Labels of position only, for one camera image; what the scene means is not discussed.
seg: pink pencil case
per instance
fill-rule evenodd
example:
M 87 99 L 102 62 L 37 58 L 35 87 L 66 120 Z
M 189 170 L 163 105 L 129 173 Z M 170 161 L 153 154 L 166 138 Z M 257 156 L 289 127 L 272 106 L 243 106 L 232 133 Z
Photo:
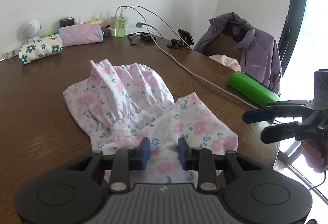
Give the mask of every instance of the pink pencil case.
M 59 36 L 63 41 L 63 47 L 104 41 L 100 26 L 91 23 L 59 28 Z

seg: wood grain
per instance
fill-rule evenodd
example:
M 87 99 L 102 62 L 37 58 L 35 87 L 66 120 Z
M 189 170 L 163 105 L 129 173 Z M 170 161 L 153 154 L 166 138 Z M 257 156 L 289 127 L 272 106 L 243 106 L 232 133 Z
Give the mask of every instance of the wood grain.
M 159 45 L 192 72 L 231 90 L 229 68 L 189 49 Z M 247 105 L 195 79 L 153 43 L 129 45 L 127 38 L 107 37 L 103 43 L 64 48 L 63 52 L 22 66 L 18 57 L 0 62 L 0 223 L 20 223 L 14 194 L 24 182 L 88 151 L 88 136 L 70 115 L 63 91 L 90 75 L 89 61 L 108 59 L 113 65 L 142 63 L 156 70 L 175 100 L 196 92 L 208 108 L 239 136 L 238 151 L 272 167 L 278 144 L 264 145 L 260 131 L 268 123 L 246 125 Z

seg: cable plug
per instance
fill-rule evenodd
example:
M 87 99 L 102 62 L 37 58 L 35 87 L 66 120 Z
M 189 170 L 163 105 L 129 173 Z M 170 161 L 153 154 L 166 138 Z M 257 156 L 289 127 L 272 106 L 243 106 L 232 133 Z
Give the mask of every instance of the cable plug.
M 137 22 L 136 27 L 141 28 L 143 25 L 146 25 L 146 24 L 143 22 Z

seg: green spray bottle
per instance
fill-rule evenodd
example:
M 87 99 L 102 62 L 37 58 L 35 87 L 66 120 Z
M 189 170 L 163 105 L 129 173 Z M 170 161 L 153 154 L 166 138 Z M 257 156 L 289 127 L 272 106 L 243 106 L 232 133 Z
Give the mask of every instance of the green spray bottle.
M 126 23 L 126 18 L 125 18 L 125 14 L 124 14 L 124 8 L 122 8 L 120 16 L 117 20 L 117 29 L 116 29 L 117 37 L 125 36 L 125 23 Z

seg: pink floral fabric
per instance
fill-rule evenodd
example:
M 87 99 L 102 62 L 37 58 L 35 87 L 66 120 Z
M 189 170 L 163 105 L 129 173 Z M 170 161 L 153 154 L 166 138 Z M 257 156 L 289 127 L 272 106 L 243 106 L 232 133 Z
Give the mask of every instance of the pink floral fabric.
M 90 136 L 93 150 L 111 155 L 150 139 L 145 171 L 132 171 L 132 183 L 197 182 L 197 172 L 182 170 L 177 143 L 214 154 L 237 150 L 238 137 L 192 93 L 173 102 L 162 78 L 140 64 L 112 66 L 91 61 L 89 79 L 70 86 L 64 97 L 78 125 Z

